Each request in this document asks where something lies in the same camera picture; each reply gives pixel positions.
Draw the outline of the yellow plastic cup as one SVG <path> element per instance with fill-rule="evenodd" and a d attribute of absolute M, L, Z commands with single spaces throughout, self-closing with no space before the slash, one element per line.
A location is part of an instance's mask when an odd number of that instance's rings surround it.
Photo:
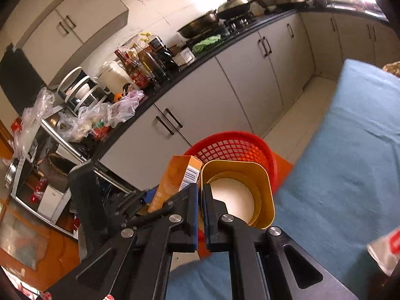
<path fill-rule="evenodd" d="M 222 201 L 230 215 L 262 230 L 275 220 L 271 180 L 256 162 L 211 160 L 201 170 L 201 185 L 211 187 L 215 200 Z"/>

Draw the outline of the orange cardboard box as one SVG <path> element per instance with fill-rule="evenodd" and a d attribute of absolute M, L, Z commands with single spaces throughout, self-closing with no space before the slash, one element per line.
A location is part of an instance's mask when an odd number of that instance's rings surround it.
<path fill-rule="evenodd" d="M 189 184 L 196 184 L 203 163 L 195 156 L 173 156 L 148 208 L 153 213 Z"/>

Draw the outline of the red white wet wipe pack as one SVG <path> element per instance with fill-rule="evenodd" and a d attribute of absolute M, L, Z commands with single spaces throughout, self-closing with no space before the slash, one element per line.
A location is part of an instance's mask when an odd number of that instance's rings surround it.
<path fill-rule="evenodd" d="M 367 252 L 378 264 L 378 267 L 387 276 L 391 276 L 399 263 L 400 227 L 369 243 Z"/>

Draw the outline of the lower kitchen cabinets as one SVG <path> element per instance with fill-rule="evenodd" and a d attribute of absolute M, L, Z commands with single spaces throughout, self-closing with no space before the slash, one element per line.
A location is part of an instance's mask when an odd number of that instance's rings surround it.
<path fill-rule="evenodd" d="M 108 139 L 100 165 L 134 187 L 159 183 L 170 159 L 218 132 L 265 136 L 311 77 L 352 58 L 383 66 L 397 52 L 385 22 L 346 11 L 280 15 L 200 57 Z"/>

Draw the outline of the blue table cloth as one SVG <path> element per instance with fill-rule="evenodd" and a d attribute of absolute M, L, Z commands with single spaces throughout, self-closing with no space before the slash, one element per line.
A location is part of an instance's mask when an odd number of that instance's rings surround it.
<path fill-rule="evenodd" d="M 359 299 L 398 299 L 368 253 L 399 226 L 399 78 L 344 63 L 328 111 L 275 199 L 275 223 Z"/>

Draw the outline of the red plastic basket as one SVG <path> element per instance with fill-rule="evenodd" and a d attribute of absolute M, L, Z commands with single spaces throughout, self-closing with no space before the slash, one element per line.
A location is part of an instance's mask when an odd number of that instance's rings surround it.
<path fill-rule="evenodd" d="M 254 162 L 262 165 L 270 180 L 274 194 L 279 176 L 275 154 L 267 143 L 245 131 L 224 131 L 210 135 L 191 146 L 184 155 L 194 156 L 203 164 L 213 160 Z"/>

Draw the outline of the clear plastic bags on counter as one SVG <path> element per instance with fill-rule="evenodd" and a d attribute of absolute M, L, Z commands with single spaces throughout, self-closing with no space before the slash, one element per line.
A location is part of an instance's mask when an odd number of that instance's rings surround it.
<path fill-rule="evenodd" d="M 114 104 L 103 102 L 91 108 L 83 106 L 79 109 L 78 116 L 61 114 L 56 131 L 68 142 L 80 142 L 96 128 L 114 129 L 119 123 L 131 119 L 144 98 L 143 91 L 133 90 Z"/>

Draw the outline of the white dish rack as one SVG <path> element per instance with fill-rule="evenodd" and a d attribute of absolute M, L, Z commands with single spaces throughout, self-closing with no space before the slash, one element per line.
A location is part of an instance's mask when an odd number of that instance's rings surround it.
<path fill-rule="evenodd" d="M 60 82 L 57 94 L 62 98 L 69 110 L 78 115 L 81 107 L 92 108 L 105 102 L 108 94 L 78 66 L 72 69 Z"/>

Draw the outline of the red label sauce bottle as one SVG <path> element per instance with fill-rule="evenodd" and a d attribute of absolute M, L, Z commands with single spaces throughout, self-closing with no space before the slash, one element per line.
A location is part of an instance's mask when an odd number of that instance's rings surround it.
<path fill-rule="evenodd" d="M 123 67 L 127 75 L 133 80 L 133 82 L 141 89 L 143 92 L 147 92 L 151 87 L 151 81 L 145 72 L 140 68 L 140 66 L 128 56 L 126 56 L 119 49 L 114 51 L 115 55 L 123 63 Z"/>

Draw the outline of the white jug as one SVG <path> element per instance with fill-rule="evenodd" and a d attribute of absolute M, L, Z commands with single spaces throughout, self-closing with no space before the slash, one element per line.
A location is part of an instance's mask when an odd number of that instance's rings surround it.
<path fill-rule="evenodd" d="M 132 84 L 131 78 L 120 67 L 119 61 L 110 61 L 102 64 L 97 77 L 114 95 L 121 94 L 126 84 Z"/>

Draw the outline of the dark soy sauce bottle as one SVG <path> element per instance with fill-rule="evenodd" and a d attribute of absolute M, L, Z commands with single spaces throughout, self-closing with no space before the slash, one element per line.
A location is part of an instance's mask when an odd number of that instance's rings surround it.
<path fill-rule="evenodd" d="M 176 64 L 173 59 L 171 51 L 164 45 L 163 41 L 158 36 L 154 36 L 148 44 L 156 53 L 156 56 L 169 74 L 173 75 L 180 71 L 178 64 Z"/>

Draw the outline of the green cloth on counter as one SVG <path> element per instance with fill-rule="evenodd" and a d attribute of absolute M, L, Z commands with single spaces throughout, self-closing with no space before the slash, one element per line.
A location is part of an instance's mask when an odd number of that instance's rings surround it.
<path fill-rule="evenodd" d="M 218 41 L 220 41 L 220 39 L 221 39 L 220 34 L 209 36 L 208 38 L 200 41 L 199 43 L 194 44 L 194 46 L 192 47 L 192 53 L 199 54 L 209 46 L 216 44 Z"/>

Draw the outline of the black wok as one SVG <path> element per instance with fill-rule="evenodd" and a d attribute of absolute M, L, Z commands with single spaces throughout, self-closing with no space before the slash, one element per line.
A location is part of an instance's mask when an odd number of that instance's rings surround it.
<path fill-rule="evenodd" d="M 219 23 L 216 10 L 211 10 L 184 25 L 178 30 L 178 33 L 185 39 L 192 39 L 210 29 L 213 29 Z"/>

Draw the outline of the lidded frying pan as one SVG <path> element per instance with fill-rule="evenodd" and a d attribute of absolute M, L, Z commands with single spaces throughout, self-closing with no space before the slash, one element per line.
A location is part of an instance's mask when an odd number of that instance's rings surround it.
<path fill-rule="evenodd" d="M 217 9 L 217 16 L 221 20 L 228 20 L 246 14 L 251 4 L 257 0 L 226 0 Z"/>

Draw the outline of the upper wall cabinets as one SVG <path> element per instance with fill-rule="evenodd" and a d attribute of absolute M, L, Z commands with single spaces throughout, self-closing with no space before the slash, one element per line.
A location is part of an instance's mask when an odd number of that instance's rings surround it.
<path fill-rule="evenodd" d="M 5 29 L 13 48 L 51 86 L 124 28 L 128 14 L 121 0 L 20 0 Z"/>

